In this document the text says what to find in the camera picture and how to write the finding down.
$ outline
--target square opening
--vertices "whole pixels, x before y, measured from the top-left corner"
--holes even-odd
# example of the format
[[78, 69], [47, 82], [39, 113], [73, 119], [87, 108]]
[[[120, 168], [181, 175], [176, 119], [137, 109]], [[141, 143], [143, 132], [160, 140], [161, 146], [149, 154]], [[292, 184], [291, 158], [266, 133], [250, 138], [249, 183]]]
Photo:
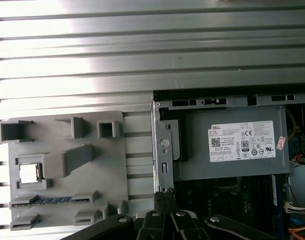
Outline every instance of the square opening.
[[4, 143], [20, 143], [31, 141], [27, 134], [27, 125], [31, 121], [1, 122], [0, 139]]
[[99, 124], [99, 138], [112, 138], [113, 137], [113, 123], [98, 123]]

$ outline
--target screw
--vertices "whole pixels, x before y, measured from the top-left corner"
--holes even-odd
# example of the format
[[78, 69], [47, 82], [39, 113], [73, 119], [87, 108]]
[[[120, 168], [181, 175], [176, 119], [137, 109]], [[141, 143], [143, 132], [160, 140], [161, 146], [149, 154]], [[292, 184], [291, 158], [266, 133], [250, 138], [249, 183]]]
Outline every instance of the screw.
[[178, 212], [176, 213], [176, 215], [177, 215], [178, 217], [182, 217], [182, 216], [185, 216], [186, 213], [183, 212], [183, 211], [178, 211]]
[[120, 223], [127, 222], [127, 218], [125, 218], [125, 217], [120, 218], [120, 219], [118, 219], [118, 222], [120, 222]]
[[213, 223], [219, 223], [219, 218], [218, 217], [216, 217], [216, 216], [212, 216], [211, 218], [210, 218], [210, 221], [212, 221]]
[[169, 144], [170, 142], [167, 138], [163, 138], [162, 140], [160, 140], [160, 146], [162, 146], [163, 148], [167, 148]]

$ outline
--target white label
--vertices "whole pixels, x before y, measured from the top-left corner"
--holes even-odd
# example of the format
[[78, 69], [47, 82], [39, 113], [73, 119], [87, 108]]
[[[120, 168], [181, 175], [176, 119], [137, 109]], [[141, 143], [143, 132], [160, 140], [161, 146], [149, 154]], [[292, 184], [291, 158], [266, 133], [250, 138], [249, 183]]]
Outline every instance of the white label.
[[273, 121], [211, 125], [210, 162], [275, 158]]

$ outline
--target metal frame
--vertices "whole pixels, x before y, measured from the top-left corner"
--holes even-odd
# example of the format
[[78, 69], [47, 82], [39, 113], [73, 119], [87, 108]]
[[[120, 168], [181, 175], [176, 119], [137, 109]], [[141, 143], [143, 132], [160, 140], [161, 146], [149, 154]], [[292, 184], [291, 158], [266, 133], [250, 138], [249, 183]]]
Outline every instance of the metal frame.
[[[305, 0], [0, 1], [0, 120], [124, 112], [130, 176], [146, 177], [129, 179], [137, 197], [153, 181], [152, 91], [293, 83], [305, 83]], [[3, 225], [0, 238], [80, 229]]]
[[305, 104], [305, 94], [294, 94], [294, 99], [272, 101], [274, 95], [256, 95], [257, 104], [255, 106], [248, 105], [247, 96], [218, 96], [219, 99], [226, 99], [226, 104], [204, 104], [205, 100], [216, 101], [216, 97], [201, 97], [185, 99], [196, 101], [195, 105], [173, 106], [173, 101], [153, 101], [151, 107], [151, 126], [152, 126], [152, 147], [153, 147], [153, 165], [154, 165], [154, 189], [156, 192], [166, 192], [174, 187], [173, 175], [173, 152], [175, 146], [178, 146], [179, 139], [172, 138], [173, 133], [177, 133], [176, 127], [167, 127], [168, 121], [160, 119], [160, 109], [169, 110], [203, 110], [203, 109], [218, 109], [218, 108], [254, 108], [257, 106], [280, 106], [289, 104]]

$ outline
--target rectangular hole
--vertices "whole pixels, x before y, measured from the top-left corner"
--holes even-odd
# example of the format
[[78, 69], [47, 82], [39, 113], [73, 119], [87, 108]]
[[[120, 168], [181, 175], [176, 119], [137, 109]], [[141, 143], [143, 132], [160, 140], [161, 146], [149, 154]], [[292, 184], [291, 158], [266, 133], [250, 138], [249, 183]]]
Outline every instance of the rectangular hole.
[[257, 106], [257, 96], [256, 95], [251, 95], [247, 97], [247, 105], [248, 106]]
[[180, 106], [189, 106], [189, 101], [181, 100], [181, 101], [172, 101], [173, 107], [180, 107]]
[[210, 99], [205, 99], [204, 101], [203, 101], [203, 104], [204, 105], [210, 105], [210, 104], [212, 104], [213, 102], [212, 102], [212, 100], [210, 100]]
[[271, 96], [271, 101], [273, 102], [287, 101], [286, 95]]
[[217, 98], [214, 100], [215, 105], [225, 105], [227, 104], [227, 98]]
[[81, 219], [76, 221], [76, 223], [91, 223], [91, 222], [92, 222], [91, 219]]
[[168, 173], [168, 166], [166, 162], [162, 163], [162, 173], [167, 174]]
[[171, 103], [173, 107], [196, 106], [197, 100], [178, 100]]
[[295, 95], [294, 94], [287, 95], [287, 101], [294, 101], [294, 100], [295, 100]]
[[189, 106], [196, 106], [197, 100], [189, 100]]

